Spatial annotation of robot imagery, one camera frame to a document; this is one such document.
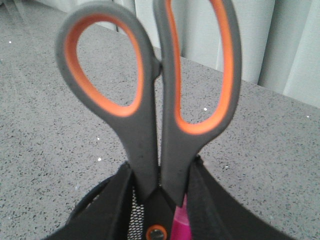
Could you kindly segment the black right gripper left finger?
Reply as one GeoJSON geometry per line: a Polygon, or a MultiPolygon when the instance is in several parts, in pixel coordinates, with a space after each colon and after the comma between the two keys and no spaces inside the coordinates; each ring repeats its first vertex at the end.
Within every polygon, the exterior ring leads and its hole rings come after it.
{"type": "Polygon", "coordinates": [[[126,240],[133,202],[132,169],[124,163],[98,198],[48,240],[126,240]]]}

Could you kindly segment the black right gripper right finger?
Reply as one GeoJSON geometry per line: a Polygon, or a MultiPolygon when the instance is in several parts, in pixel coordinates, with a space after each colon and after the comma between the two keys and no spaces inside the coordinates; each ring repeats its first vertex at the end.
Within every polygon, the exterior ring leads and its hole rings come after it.
{"type": "Polygon", "coordinates": [[[194,240],[278,240],[279,231],[239,204],[197,156],[191,164],[187,213],[194,240]]]}

